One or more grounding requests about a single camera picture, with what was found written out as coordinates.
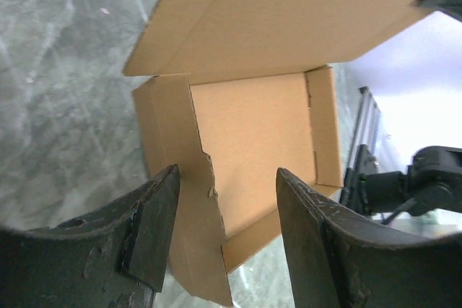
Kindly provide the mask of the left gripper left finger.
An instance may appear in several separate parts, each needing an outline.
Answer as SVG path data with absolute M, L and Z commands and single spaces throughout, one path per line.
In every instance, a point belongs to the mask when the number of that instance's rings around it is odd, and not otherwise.
M 177 165 L 54 228 L 1 228 L 3 307 L 152 307 L 180 195 Z

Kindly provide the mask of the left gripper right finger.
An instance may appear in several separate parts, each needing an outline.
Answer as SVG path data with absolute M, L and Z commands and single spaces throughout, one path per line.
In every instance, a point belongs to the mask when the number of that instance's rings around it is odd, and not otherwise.
M 427 239 L 356 214 L 289 170 L 276 197 L 296 307 L 459 307 L 461 236 Z

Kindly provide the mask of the brown cardboard box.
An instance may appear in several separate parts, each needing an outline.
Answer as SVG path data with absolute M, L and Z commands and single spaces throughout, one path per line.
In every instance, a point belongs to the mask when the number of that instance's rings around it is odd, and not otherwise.
M 422 19 L 416 0 L 159 0 L 126 76 L 151 173 L 177 164 L 170 267 L 232 306 L 229 274 L 280 235 L 276 171 L 342 183 L 331 64 Z

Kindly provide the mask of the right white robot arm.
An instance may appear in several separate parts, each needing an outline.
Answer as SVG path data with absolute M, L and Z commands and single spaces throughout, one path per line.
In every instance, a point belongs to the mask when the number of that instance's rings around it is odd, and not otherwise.
M 341 70 L 360 83 L 340 203 L 389 224 L 461 211 L 461 0 L 413 0 L 420 19 Z

